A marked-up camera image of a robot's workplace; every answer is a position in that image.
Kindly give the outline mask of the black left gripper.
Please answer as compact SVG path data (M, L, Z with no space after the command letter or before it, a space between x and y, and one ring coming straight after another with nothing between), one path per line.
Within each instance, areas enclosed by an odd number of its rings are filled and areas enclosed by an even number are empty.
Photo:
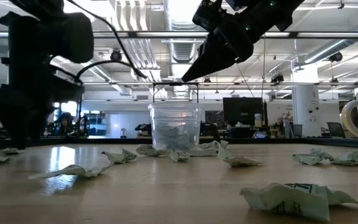
M26 136L22 143L21 110L18 107L0 107L0 122L13 141L14 147L25 149L28 139L39 140L43 135L48 117L54 111L54 103L78 101L85 88L78 82L73 82L56 75L49 75L42 80L21 86L0 86L0 106L18 106L25 109L40 109L34 111L27 125Z

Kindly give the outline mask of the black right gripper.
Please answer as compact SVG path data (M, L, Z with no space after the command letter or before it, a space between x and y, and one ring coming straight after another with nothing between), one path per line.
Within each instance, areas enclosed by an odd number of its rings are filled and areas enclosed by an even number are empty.
M183 82L224 70L247 60L254 44L273 26L285 31L291 25L290 9L246 9L228 14L214 12L211 44L206 40L198 48L198 58L182 76Z

